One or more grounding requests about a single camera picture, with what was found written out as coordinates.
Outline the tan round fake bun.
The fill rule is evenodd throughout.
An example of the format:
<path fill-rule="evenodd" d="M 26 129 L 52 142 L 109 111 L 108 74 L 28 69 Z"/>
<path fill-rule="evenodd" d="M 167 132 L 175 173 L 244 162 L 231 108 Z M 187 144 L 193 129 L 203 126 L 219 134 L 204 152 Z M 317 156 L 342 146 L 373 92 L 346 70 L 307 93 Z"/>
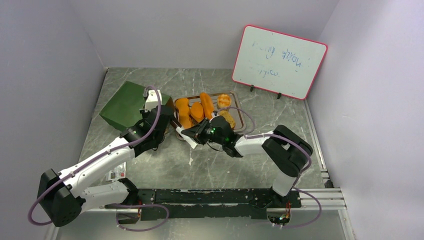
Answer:
<path fill-rule="evenodd" d="M 233 116 L 229 113 L 228 110 L 222 110 L 219 112 L 219 115 L 224 117 L 224 119 L 229 123 L 231 129 L 234 129 L 236 126 L 235 119 Z"/>

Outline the silver metal tongs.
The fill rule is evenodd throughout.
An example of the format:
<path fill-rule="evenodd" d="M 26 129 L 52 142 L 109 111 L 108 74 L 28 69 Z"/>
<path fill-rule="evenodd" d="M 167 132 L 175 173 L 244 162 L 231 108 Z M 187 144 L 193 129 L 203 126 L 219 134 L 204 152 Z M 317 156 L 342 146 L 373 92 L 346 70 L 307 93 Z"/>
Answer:
<path fill-rule="evenodd" d="M 177 132 L 177 134 L 184 139 L 192 149 L 195 149 L 197 147 L 197 143 L 189 136 L 185 135 L 182 133 L 182 131 L 184 130 L 184 128 L 182 127 L 182 125 L 176 120 L 176 119 L 172 119 L 170 121 L 170 124 L 172 127 L 174 127 L 175 131 Z"/>

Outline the orange fake croissant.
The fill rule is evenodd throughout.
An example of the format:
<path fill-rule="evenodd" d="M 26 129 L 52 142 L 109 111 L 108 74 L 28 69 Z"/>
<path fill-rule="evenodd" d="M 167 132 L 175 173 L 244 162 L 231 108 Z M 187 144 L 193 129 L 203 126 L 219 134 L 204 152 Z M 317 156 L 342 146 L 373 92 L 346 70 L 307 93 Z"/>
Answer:
<path fill-rule="evenodd" d="M 200 123 L 205 118 L 204 108 L 200 102 L 194 102 L 191 105 L 190 115 L 197 123 Z"/>

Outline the long orange fake baguette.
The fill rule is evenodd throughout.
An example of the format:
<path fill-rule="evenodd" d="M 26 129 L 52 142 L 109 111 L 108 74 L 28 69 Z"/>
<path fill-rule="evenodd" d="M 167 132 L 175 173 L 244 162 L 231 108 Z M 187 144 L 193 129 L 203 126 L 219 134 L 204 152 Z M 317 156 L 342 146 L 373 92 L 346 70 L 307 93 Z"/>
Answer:
<path fill-rule="evenodd" d="M 209 120 L 213 118 L 214 104 L 209 94 L 201 92 L 199 94 L 200 102 L 203 107 L 204 116 Z"/>

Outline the round orange fake bun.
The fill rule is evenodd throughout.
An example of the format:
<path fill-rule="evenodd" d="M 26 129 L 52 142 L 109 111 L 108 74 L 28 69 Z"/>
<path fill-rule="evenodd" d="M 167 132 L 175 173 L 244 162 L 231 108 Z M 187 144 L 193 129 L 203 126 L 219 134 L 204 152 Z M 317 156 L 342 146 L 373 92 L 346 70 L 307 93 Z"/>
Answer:
<path fill-rule="evenodd" d="M 217 102 L 218 109 L 222 109 L 222 108 L 230 107 L 232 103 L 232 99 L 228 94 L 223 93 L 217 97 L 216 102 Z"/>

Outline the silver metal tray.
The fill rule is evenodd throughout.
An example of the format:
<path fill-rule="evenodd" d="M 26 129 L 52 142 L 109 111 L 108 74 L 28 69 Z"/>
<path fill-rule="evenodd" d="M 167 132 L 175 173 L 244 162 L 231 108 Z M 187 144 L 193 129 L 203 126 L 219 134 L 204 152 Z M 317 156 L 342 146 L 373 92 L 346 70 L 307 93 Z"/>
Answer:
<path fill-rule="evenodd" d="M 241 103 L 239 101 L 239 98 L 237 96 L 237 94 L 234 91 L 224 91 L 224 92 L 216 92 L 216 93 L 209 93 L 209 96 L 211 97 L 211 100 L 214 104 L 214 110 L 216 111 L 218 109 L 218 105 L 217 105 L 217 100 L 219 95 L 221 94 L 227 94 L 229 95 L 230 99 L 231 99 L 231 107 L 235 107 L 235 108 L 239 108 L 241 109 Z M 200 101 L 200 95 L 193 95 L 193 96 L 187 96 L 186 97 L 188 99 L 188 106 L 191 107 L 194 103 L 196 102 L 201 102 Z M 235 133 L 241 133 L 246 129 L 246 120 L 244 117 L 244 114 L 237 110 L 237 109 L 228 109 L 229 114 L 234 118 L 235 120 L 235 127 L 234 127 L 234 132 Z"/>

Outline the green brown paper bag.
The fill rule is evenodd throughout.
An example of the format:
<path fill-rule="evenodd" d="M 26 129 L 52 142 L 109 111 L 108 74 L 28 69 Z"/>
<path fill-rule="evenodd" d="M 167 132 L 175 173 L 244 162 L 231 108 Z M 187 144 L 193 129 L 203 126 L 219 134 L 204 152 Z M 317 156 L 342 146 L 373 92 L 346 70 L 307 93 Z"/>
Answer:
<path fill-rule="evenodd" d="M 142 119 L 147 118 L 145 131 L 150 130 L 151 125 L 156 119 L 157 107 L 151 111 L 144 111 L 144 92 L 146 88 L 142 85 L 125 81 L 118 91 L 102 108 L 99 115 L 112 127 L 118 131 L 127 130 L 135 125 L 143 126 Z M 160 113 L 174 119 L 175 107 L 172 103 L 173 99 L 164 93 L 161 93 L 162 104 Z"/>

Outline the orange fake bread loaf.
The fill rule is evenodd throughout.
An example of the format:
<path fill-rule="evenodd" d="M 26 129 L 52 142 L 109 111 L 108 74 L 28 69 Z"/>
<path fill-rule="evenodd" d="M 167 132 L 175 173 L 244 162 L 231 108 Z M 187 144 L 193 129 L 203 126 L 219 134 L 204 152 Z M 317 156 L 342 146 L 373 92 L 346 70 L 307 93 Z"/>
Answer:
<path fill-rule="evenodd" d="M 179 98 L 175 101 L 175 107 L 178 111 L 178 120 L 184 129 L 189 129 L 193 126 L 190 117 L 190 107 L 188 98 Z"/>

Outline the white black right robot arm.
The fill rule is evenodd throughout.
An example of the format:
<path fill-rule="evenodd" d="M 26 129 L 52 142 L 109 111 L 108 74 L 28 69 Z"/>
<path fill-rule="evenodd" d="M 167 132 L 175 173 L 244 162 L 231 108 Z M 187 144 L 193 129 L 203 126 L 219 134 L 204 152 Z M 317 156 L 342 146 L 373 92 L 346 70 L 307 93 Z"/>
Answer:
<path fill-rule="evenodd" d="M 256 134 L 236 133 L 222 116 L 204 119 L 188 128 L 177 128 L 178 134 L 192 147 L 216 143 L 230 157 L 242 158 L 248 155 L 267 155 L 278 167 L 272 184 L 270 202 L 282 207 L 289 200 L 293 189 L 304 169 L 311 165 L 312 146 L 284 125 L 274 130 Z"/>

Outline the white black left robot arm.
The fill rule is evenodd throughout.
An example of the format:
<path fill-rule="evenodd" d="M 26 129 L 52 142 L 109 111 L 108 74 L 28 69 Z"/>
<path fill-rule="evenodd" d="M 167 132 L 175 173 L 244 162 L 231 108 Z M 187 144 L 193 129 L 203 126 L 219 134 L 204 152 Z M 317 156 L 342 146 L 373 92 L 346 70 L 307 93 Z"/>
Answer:
<path fill-rule="evenodd" d="M 40 177 L 37 203 L 50 222 L 63 227 L 80 214 L 100 206 L 132 208 L 140 203 L 138 188 L 127 178 L 97 187 L 91 184 L 118 165 L 157 149 L 173 116 L 172 107 L 157 106 L 86 160 L 60 172 L 45 171 Z"/>

